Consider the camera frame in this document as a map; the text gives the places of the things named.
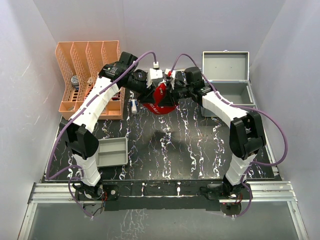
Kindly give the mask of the red first aid kit pouch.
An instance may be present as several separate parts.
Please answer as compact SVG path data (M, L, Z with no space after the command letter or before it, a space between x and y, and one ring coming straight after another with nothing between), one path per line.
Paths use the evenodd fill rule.
M146 99L141 100L140 103L155 115L169 114L177 107L177 104L171 101L169 93L166 84L162 82Z

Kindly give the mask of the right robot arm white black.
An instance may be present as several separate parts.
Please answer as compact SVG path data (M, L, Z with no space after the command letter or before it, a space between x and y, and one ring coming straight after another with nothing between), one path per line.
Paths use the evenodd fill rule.
M205 194L233 199L246 187L246 172L256 155L266 145L261 115L233 107L206 83L198 67L185 69L185 80L178 80L175 71L166 69L166 103L176 104L180 99L191 98L201 107L215 113L229 127L231 162L222 183L216 187L204 187Z

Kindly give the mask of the grey plastic divided tray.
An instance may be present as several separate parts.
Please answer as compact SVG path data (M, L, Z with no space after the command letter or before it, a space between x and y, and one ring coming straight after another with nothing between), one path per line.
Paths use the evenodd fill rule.
M98 168L128 164L128 139L126 137L99 139L96 164Z

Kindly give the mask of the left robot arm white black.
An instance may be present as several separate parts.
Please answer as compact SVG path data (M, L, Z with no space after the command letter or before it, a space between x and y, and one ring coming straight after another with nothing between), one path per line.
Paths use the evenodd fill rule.
M147 51L140 57L122 52L118 61L104 65L83 104L69 120L60 123L60 139L70 149L80 171L80 185L76 190L87 198L99 199L104 189L97 167L100 143L93 134L95 125L109 101L122 87L133 90L140 86L142 90L147 89L147 80L139 83L133 78L133 73L139 61L149 54L154 52Z

